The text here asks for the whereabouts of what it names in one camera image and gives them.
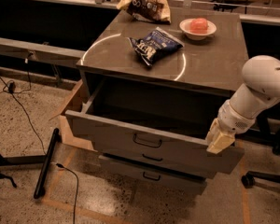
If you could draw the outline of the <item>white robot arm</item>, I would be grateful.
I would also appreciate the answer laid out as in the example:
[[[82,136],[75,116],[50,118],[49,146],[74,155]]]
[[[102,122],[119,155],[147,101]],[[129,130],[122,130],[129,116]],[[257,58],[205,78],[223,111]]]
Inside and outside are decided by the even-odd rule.
[[[224,102],[205,138],[207,151],[218,154],[245,133],[262,111],[280,103],[280,61],[259,55],[243,66],[244,83]]]

